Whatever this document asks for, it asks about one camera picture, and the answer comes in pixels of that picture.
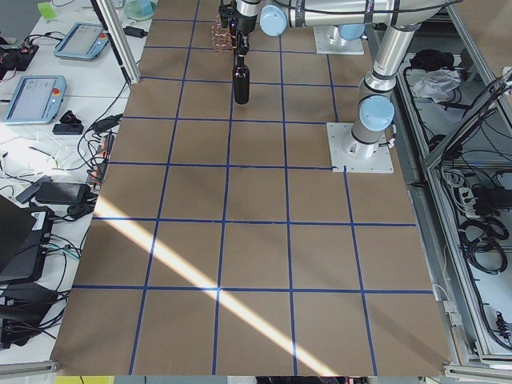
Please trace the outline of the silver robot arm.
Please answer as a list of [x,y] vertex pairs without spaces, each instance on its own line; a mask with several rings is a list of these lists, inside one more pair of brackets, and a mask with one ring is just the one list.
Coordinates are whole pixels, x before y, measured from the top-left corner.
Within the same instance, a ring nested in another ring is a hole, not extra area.
[[393,27],[424,22],[455,1],[231,1],[220,2],[222,26],[234,25],[235,37],[247,40],[256,25],[271,37],[288,28],[385,24]]
[[342,140],[349,156],[368,159],[379,148],[382,135],[394,119],[390,93],[395,88],[398,69],[420,26],[416,23],[386,29],[373,66],[359,86],[357,119]]

